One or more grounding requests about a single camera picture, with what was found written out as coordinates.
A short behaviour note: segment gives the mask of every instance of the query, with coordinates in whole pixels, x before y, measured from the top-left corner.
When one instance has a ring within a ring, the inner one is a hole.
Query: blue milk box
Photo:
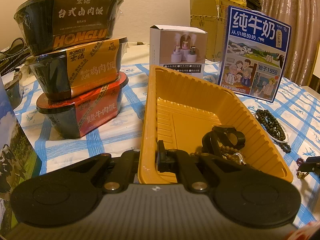
[[[227,8],[218,85],[273,102],[283,75],[291,27],[257,11]]]

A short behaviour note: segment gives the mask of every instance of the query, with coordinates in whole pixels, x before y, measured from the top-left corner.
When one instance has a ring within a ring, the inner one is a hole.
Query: beef rice package
[[[257,11],[226,9],[218,85],[273,102],[284,72],[291,27]]]
[[[60,102],[50,101],[43,93],[37,100],[37,110],[64,138],[80,138],[117,116],[128,81],[120,71],[115,81]]]

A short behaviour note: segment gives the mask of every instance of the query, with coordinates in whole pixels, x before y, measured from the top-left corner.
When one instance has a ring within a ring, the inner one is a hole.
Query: gray plastic base
[[[130,184],[119,194],[103,197],[84,219],[58,228],[18,224],[7,240],[215,239],[283,240],[296,228],[252,229],[222,216],[209,198],[182,184]]]

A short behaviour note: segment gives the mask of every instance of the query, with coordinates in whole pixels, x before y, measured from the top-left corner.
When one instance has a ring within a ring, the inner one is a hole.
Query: cardboard box
[[[225,25],[225,10],[229,5],[246,8],[230,0],[190,0],[190,26],[208,33],[206,58],[210,61],[222,60],[222,42]]]
[[[150,27],[150,65],[155,64],[202,78],[208,34],[198,28]]]
[[[284,72],[291,27],[256,11],[229,6],[218,85],[273,102]]]
[[[12,191],[45,169],[41,170],[42,161],[17,120],[1,78],[0,102],[0,235],[5,236],[18,223],[10,204]]]

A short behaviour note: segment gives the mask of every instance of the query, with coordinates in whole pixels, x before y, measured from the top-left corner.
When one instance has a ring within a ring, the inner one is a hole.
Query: round black pad
[[[19,222],[38,227],[73,223],[91,213],[99,192],[85,174],[52,172],[18,185],[11,207]]]
[[[254,228],[275,228],[292,222],[301,203],[292,184],[250,169],[225,173],[214,200],[226,217]]]

